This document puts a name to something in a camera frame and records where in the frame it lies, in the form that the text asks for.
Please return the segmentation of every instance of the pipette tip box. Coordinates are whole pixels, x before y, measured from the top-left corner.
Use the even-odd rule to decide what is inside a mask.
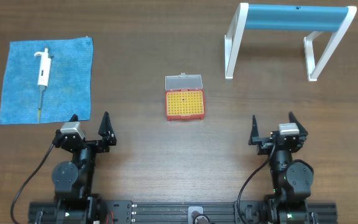
[[[167,120],[204,119],[205,97],[201,75],[165,77]]]

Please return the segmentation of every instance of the white clamp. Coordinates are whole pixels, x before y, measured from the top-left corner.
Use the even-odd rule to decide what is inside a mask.
[[[44,52],[36,52],[34,57],[41,56],[40,72],[38,74],[38,85],[48,86],[50,64],[52,62],[51,55],[46,47]]]

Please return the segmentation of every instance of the wooden table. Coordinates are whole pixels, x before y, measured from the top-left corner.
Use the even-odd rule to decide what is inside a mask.
[[[223,38],[239,3],[0,0],[0,99],[10,41],[92,37],[92,115],[83,129],[89,139],[97,138],[108,111],[118,138],[109,154],[97,158],[93,192],[138,202],[233,202],[266,159],[247,145],[252,115],[267,136],[293,111],[310,134],[293,155],[314,167],[310,201],[335,201],[340,223],[358,223],[358,11],[317,82],[307,82],[307,32],[262,30],[246,31],[234,79],[225,80]],[[316,55],[328,37],[315,40]],[[164,77],[181,72],[203,76],[203,121],[166,121]],[[0,126],[0,223],[11,222],[12,199],[61,125]],[[70,159],[66,151],[52,151],[19,198],[19,221],[26,222],[29,202],[53,198],[52,169]],[[243,199],[269,193],[265,167]]]

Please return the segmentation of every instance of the blue cloth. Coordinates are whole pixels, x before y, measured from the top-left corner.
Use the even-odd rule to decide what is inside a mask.
[[[37,124],[40,57],[49,47],[53,55],[49,83],[44,91],[40,123],[80,120],[91,116],[91,68],[93,42],[90,37],[72,40],[11,42],[6,64],[0,124]]]

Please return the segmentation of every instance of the yellow pipette tip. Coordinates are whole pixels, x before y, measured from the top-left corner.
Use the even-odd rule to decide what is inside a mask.
[[[40,123],[40,117],[41,117],[41,109],[38,109],[38,119],[37,119],[38,123]]]

